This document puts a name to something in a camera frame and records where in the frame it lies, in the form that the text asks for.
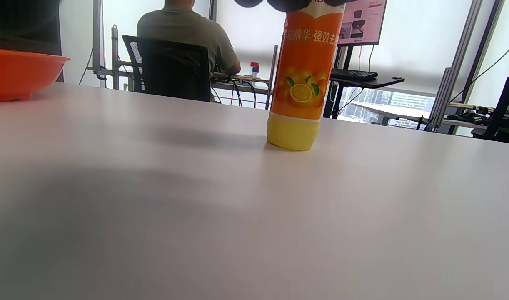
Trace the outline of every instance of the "orange bottle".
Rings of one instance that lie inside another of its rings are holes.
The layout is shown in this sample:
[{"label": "orange bottle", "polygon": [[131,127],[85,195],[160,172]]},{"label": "orange bottle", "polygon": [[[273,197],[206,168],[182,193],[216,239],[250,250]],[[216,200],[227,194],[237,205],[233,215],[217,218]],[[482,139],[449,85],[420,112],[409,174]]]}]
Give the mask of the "orange bottle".
[{"label": "orange bottle", "polygon": [[344,7],[313,0],[287,14],[267,140],[289,150],[312,148],[325,103]]}]

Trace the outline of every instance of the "yellow bottle bottom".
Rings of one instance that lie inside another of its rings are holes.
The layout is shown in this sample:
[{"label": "yellow bottle bottom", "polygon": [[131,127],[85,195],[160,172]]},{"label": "yellow bottle bottom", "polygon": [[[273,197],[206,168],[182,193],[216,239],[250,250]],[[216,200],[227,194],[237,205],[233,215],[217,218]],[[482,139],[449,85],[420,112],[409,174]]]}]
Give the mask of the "yellow bottle bottom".
[{"label": "yellow bottle bottom", "polygon": [[310,150],[319,131],[319,122],[269,114],[267,141],[288,150]]}]

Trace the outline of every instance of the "computer screen display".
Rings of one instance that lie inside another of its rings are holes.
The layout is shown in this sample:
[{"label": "computer screen display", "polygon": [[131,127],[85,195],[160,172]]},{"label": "computer screen display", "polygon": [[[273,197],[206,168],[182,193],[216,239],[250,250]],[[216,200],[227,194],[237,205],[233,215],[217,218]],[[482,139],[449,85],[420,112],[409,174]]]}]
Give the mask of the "computer screen display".
[{"label": "computer screen display", "polygon": [[378,45],[386,0],[354,0],[345,5],[338,45]]}]

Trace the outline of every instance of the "mesh chair back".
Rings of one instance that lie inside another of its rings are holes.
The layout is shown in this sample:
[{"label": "mesh chair back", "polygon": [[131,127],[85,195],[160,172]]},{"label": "mesh chair back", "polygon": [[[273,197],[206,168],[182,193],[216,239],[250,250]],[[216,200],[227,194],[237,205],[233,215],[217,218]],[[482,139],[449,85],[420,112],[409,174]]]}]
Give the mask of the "mesh chair back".
[{"label": "mesh chair back", "polygon": [[153,38],[123,36],[134,72],[134,91],[210,101],[208,49]]},{"label": "mesh chair back", "polygon": [[509,78],[484,136],[486,139],[509,143]]}]

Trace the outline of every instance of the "orange bowl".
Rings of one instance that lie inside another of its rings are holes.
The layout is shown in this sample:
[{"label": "orange bowl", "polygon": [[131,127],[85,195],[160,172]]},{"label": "orange bowl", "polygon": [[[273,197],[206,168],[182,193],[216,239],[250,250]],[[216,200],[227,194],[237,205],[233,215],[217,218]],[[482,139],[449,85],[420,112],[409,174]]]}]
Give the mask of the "orange bowl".
[{"label": "orange bowl", "polygon": [[67,57],[0,49],[0,102],[28,100],[58,78]]}]

